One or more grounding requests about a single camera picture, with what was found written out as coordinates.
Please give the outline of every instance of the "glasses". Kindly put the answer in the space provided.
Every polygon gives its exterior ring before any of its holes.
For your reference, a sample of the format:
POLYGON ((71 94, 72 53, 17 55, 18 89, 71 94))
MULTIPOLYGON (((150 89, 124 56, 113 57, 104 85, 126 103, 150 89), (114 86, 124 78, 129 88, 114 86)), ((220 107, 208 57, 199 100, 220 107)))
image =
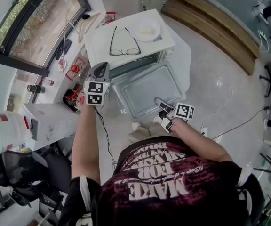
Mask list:
MULTIPOLYGON (((113 41, 113 37, 115 36, 115 32, 117 30, 117 27, 115 27, 115 31, 113 32, 113 35, 112 35, 112 41, 113 41)), ((110 47, 110 50, 109 50, 109 55, 113 55, 113 56, 119 56, 119 55, 140 55, 141 54, 141 50, 140 50, 140 47, 136 41, 136 39, 134 37, 132 37, 134 40, 135 40, 135 43, 137 45, 137 48, 130 48, 126 51, 126 53, 124 54, 123 53, 123 50, 118 50, 118 49, 112 49, 112 41, 111 41, 111 47, 110 47)))

